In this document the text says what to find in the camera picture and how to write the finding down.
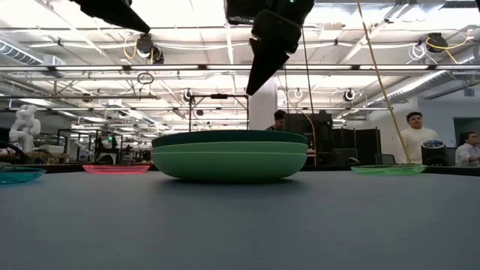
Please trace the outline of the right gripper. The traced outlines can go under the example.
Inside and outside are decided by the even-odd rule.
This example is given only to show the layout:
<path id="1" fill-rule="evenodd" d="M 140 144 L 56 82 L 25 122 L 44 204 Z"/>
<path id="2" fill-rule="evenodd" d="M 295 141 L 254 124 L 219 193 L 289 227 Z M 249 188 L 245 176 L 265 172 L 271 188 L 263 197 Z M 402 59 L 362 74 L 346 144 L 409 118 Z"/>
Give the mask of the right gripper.
<path id="1" fill-rule="evenodd" d="M 248 95 L 253 96 L 297 50 L 301 26 L 314 4 L 314 0 L 226 0 L 230 24 L 253 24 Z"/>

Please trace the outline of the dark green plastic plate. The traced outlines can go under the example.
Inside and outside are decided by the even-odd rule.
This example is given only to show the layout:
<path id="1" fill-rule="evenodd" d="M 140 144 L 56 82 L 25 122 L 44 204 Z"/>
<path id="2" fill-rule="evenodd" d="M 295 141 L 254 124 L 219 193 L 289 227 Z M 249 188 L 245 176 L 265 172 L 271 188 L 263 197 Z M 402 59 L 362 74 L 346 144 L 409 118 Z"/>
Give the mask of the dark green plastic plate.
<path id="1" fill-rule="evenodd" d="M 296 133 L 269 130 L 204 130 L 159 136 L 151 141 L 152 147 L 172 146 L 191 143 L 218 142 L 281 142 L 302 143 L 308 139 Z"/>

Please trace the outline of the light green plastic plate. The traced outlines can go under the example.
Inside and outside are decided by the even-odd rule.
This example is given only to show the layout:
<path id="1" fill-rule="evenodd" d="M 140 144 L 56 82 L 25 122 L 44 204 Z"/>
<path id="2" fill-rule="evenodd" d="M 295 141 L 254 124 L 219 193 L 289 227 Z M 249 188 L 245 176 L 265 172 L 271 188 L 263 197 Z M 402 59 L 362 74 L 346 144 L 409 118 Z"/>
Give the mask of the light green plastic plate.
<path id="1" fill-rule="evenodd" d="M 296 174 L 306 154 L 279 152 L 155 152 L 162 173 L 191 182 L 270 182 Z"/>
<path id="2" fill-rule="evenodd" d="M 170 152 L 266 152 L 266 153 L 292 153 L 306 154 L 308 146 L 298 142 L 201 142 L 177 145 L 159 146 L 152 150 L 153 153 Z"/>

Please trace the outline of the green transparent plastic plate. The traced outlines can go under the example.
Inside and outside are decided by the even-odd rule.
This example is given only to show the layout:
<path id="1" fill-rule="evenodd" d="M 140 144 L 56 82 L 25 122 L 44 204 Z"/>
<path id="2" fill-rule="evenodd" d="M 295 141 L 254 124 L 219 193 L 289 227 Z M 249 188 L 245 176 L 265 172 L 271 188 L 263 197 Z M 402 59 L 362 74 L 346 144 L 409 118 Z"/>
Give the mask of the green transparent plastic plate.
<path id="1" fill-rule="evenodd" d="M 427 169 L 426 165 L 391 165 L 380 170 L 387 176 L 411 176 L 423 173 Z"/>
<path id="2" fill-rule="evenodd" d="M 357 173 L 401 174 L 409 173 L 415 168 L 416 165 L 361 165 L 353 166 L 351 170 Z"/>

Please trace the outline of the pink transparent plastic plate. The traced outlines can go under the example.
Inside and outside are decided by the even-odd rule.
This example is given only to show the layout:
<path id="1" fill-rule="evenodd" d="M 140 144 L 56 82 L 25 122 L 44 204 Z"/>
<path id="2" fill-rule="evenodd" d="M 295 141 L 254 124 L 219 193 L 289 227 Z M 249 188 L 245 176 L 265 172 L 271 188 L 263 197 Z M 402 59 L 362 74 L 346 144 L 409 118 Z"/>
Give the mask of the pink transparent plastic plate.
<path id="1" fill-rule="evenodd" d="M 93 174 L 140 174 L 150 169 L 150 165 L 134 164 L 134 165 L 83 165 L 82 168 L 87 173 Z"/>

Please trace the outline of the cyan transparent plastic plate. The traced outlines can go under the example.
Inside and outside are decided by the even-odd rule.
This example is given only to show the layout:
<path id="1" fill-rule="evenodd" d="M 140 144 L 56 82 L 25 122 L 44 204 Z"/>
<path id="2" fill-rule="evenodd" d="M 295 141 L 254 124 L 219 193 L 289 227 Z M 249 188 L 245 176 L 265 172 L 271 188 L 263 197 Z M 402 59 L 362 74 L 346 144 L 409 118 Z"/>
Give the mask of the cyan transparent plastic plate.
<path id="1" fill-rule="evenodd" d="M 31 182 L 40 178 L 45 172 L 45 169 L 3 166 L 0 167 L 0 185 Z"/>

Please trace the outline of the white round pillar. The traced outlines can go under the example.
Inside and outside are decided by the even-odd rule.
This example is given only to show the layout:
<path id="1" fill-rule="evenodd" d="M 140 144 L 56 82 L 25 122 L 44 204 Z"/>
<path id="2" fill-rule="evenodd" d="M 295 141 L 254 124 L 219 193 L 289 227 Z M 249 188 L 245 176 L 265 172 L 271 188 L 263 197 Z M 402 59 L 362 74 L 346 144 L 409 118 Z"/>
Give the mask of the white round pillar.
<path id="1" fill-rule="evenodd" d="M 250 97 L 249 122 L 251 130 L 265 130 L 275 123 L 274 114 L 278 110 L 278 85 L 275 79 L 267 80 Z"/>

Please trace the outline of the person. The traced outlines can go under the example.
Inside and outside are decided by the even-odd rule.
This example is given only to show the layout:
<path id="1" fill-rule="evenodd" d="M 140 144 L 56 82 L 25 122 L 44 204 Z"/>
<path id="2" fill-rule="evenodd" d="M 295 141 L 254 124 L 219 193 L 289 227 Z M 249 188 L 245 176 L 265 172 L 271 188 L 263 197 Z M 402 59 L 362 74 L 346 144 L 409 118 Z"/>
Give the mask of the person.
<path id="1" fill-rule="evenodd" d="M 461 133 L 455 152 L 456 167 L 480 167 L 480 138 L 472 131 Z"/>
<path id="2" fill-rule="evenodd" d="M 436 131 L 423 127 L 423 115 L 420 112 L 410 112 L 406 116 L 409 127 L 401 132 L 410 160 L 400 147 L 398 162 L 400 164 L 422 164 L 422 143 L 428 140 L 438 140 Z"/>
<path id="3" fill-rule="evenodd" d="M 284 131 L 285 130 L 285 125 L 284 125 L 284 118 L 285 118 L 286 113 L 283 110 L 278 110 L 274 113 L 274 124 L 271 126 L 267 127 L 267 131 Z"/>

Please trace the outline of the long ceiling light bar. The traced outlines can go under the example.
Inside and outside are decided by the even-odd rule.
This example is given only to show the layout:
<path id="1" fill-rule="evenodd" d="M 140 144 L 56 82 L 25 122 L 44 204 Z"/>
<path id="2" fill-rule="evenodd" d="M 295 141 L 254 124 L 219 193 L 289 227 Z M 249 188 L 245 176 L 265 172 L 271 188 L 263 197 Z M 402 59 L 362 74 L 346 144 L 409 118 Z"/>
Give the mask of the long ceiling light bar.
<path id="1" fill-rule="evenodd" d="M 480 70 L 480 65 L 439 65 L 439 64 L 381 64 L 377 66 L 380 71 L 447 71 L 455 70 Z M 59 71 L 249 71 L 250 64 L 167 64 L 167 65 L 89 65 L 57 66 Z M 287 71 L 373 71 L 372 64 L 287 64 L 282 67 Z"/>

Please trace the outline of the black cabinet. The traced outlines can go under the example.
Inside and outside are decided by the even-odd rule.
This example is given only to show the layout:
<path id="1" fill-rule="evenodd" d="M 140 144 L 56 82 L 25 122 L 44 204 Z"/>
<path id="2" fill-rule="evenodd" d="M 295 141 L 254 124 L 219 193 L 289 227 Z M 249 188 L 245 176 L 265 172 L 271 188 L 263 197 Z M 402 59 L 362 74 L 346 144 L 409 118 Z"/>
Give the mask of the black cabinet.
<path id="1" fill-rule="evenodd" d="M 329 165 L 333 158 L 332 116 L 326 112 L 313 115 L 290 113 L 285 128 L 290 133 L 307 138 L 307 164 Z"/>

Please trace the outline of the black partition panels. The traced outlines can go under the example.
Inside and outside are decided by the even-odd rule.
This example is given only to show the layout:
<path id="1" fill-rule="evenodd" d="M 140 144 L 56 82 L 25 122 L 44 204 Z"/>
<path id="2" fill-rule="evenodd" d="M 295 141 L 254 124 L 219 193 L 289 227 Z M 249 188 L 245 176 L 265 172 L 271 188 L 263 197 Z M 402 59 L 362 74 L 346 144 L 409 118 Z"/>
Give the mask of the black partition panels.
<path id="1" fill-rule="evenodd" d="M 345 165 L 348 158 L 356 158 L 360 164 L 375 165 L 376 156 L 382 153 L 381 133 L 374 129 L 333 130 L 334 162 Z"/>

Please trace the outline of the black cylindrical device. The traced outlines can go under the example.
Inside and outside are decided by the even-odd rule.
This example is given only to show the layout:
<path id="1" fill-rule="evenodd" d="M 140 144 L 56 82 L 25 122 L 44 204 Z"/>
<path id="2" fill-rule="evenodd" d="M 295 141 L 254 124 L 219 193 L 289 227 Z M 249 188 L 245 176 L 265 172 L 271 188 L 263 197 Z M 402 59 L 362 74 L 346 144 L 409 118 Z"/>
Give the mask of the black cylindrical device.
<path id="1" fill-rule="evenodd" d="M 447 167 L 446 146 L 438 140 L 432 139 L 421 144 L 422 164 L 426 166 Z"/>

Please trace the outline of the black gantry frame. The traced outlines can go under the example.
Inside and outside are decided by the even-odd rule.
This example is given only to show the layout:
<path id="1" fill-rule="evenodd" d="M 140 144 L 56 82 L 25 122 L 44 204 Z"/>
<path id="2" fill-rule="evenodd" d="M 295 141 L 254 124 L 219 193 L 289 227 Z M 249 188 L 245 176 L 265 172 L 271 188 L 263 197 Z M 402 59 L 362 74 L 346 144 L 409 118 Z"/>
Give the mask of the black gantry frame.
<path id="1" fill-rule="evenodd" d="M 250 105 L 250 100 L 249 96 L 247 94 L 222 94 L 222 93 L 217 93 L 217 94 L 190 94 L 188 98 L 188 131 L 191 132 L 192 128 L 192 111 L 194 110 L 193 107 L 193 100 L 195 98 L 200 98 L 199 101 L 196 102 L 196 105 L 199 105 L 205 98 L 210 98 L 210 99 L 215 99 L 215 100 L 225 100 L 228 98 L 233 98 L 235 101 L 238 101 L 246 111 L 246 128 L 250 128 L 250 110 L 249 110 L 249 105 Z M 246 105 L 241 103 L 239 101 L 239 98 L 244 98 L 246 100 Z"/>

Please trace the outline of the silver ventilation duct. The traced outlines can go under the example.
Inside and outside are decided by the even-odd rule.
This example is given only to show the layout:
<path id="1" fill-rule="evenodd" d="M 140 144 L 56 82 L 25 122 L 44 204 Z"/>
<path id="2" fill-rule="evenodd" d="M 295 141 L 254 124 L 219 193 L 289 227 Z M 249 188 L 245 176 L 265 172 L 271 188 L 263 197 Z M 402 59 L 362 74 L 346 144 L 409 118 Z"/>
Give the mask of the silver ventilation duct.
<path id="1" fill-rule="evenodd" d="M 65 73 L 57 66 L 66 65 L 66 62 L 55 55 L 37 52 L 21 44 L 0 37 L 0 58 L 14 60 L 18 65 L 0 65 L 1 72 L 40 72 L 47 76 L 62 78 Z"/>
<path id="2" fill-rule="evenodd" d="M 452 59 L 441 61 L 439 65 L 480 65 L 480 44 L 471 46 L 454 55 L 457 62 Z M 385 92 L 391 103 L 396 100 L 409 98 L 419 92 L 426 91 L 449 80 L 453 80 L 453 69 L 430 70 L 421 76 L 411 76 L 396 85 L 388 87 Z"/>

